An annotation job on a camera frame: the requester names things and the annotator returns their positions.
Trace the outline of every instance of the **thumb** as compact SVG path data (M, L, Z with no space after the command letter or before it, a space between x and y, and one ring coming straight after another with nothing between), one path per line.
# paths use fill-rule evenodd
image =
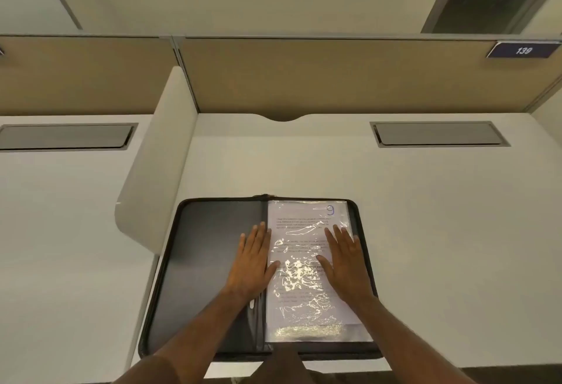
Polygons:
M269 281L275 274L275 271L277 270L277 267L279 267L280 264L281 264L280 262L276 261L270 264L270 266L265 270L265 274L263 275L263 280L266 286L269 284Z
M330 282L330 284L331 284L332 280L334 278L334 269L333 269L332 265L330 264L330 261L328 261L325 257L322 257L321 255L317 255L316 260L318 260L320 262L320 265L322 266L322 268L326 272L326 277L328 278L328 282Z

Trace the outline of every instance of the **gray metal flap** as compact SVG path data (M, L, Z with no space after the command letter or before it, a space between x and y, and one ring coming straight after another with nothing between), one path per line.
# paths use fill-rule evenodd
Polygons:
M4 125L0 150L121 149L136 124Z
M371 123L381 147L508 146L491 122Z

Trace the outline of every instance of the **paper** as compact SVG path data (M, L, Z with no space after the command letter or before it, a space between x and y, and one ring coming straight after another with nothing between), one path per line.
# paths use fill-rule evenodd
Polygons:
M269 333L283 327L334 328L334 325L361 323L335 293L316 260L320 254L332 262L324 228L332 231L334 224L349 227L346 202L269 202L269 262L281 263L268 286Z

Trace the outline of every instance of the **person's left hand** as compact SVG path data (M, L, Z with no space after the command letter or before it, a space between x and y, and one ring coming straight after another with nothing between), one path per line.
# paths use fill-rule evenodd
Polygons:
M280 264L276 261L265 269L270 240L271 229L265 231L264 222L259 227L253 226L247 239L244 233L240 235L238 252L223 292L238 297L246 304L267 287Z

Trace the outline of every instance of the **open portfolio folder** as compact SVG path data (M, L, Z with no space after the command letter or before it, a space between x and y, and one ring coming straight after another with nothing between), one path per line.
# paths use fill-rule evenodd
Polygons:
M280 342L291 342L304 360L382 356L316 259L332 260L324 228L347 227L359 236L376 294L355 203L269 195L179 204L140 335L141 356L157 352L215 297L227 280L239 235L262 221L271 228L268 261L280 266L268 288L235 319L214 359L263 360Z
M316 259L332 262L324 229L334 224L352 233L347 202L269 201L268 260L280 266L266 293L266 342L372 341Z

